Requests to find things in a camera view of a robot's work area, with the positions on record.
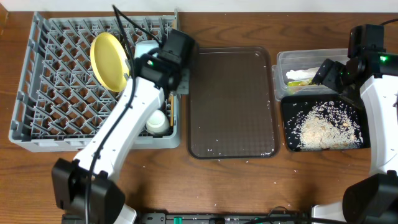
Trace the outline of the wooden chopstick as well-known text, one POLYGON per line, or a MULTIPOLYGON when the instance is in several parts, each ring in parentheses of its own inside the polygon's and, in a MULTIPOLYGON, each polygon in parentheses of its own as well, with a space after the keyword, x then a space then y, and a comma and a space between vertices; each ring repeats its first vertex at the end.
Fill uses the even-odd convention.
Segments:
POLYGON ((174 96, 170 94, 170 127, 174 126, 174 96))

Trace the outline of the white cup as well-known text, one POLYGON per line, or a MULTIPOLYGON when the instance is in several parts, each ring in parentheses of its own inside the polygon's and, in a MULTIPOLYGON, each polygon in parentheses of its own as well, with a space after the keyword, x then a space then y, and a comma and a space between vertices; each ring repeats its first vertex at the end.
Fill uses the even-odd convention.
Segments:
POLYGON ((168 133, 170 121, 161 110, 155 110, 146 122, 146 130, 154 136, 164 136, 168 133))

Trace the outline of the white napkin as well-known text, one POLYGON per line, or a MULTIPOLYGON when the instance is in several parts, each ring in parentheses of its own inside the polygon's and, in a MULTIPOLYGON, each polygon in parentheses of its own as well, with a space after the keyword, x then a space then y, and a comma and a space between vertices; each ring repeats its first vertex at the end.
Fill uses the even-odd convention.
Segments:
POLYGON ((289 80, 300 81, 313 78, 318 72, 318 67, 308 68, 306 70, 290 70, 286 73, 289 80))

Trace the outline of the yellow plate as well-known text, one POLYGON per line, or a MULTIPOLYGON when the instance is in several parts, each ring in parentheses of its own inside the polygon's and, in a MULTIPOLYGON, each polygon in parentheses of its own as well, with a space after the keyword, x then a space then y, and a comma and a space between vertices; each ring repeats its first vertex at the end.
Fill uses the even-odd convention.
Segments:
POLYGON ((100 33, 90 47, 90 62, 96 79, 107 90, 123 91, 129 73, 127 56, 119 40, 111 33, 100 33))

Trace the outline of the light blue bowl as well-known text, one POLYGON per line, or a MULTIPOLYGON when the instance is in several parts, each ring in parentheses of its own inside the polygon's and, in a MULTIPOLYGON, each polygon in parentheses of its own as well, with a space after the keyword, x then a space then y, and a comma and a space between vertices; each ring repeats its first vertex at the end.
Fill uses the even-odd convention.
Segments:
POLYGON ((156 48, 159 48, 159 44, 155 40, 145 40, 138 42, 135 46, 134 58, 139 58, 143 54, 147 54, 156 48))

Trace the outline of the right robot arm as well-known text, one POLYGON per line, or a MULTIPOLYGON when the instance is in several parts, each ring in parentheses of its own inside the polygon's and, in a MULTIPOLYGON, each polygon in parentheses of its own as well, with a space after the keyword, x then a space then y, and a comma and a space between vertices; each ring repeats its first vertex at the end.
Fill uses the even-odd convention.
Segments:
POLYGON ((384 48, 384 24, 351 29, 349 60, 326 59, 312 82, 364 109, 371 143, 369 177, 340 202, 316 205, 310 223, 397 223, 397 55, 384 48))

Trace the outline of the green snack wrapper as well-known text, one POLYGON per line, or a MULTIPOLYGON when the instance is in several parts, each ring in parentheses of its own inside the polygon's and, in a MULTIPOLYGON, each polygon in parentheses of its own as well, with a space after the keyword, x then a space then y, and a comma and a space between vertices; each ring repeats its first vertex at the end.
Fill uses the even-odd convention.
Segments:
POLYGON ((312 79, 306 79, 306 80, 295 80, 292 82, 288 82, 288 86, 309 86, 312 85, 312 79))

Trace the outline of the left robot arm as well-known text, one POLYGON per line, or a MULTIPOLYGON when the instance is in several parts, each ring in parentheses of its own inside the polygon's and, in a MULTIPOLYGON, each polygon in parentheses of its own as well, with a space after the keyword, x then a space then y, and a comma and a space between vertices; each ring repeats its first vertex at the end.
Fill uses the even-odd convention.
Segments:
POLYGON ((116 185, 124 161, 150 116, 188 73, 198 45, 179 30, 171 30, 159 47, 139 58, 127 59, 114 35, 103 32, 91 44, 95 75, 122 96, 90 143, 72 161, 59 159, 52 168, 58 208, 85 223, 134 223, 137 212, 126 205, 116 185))

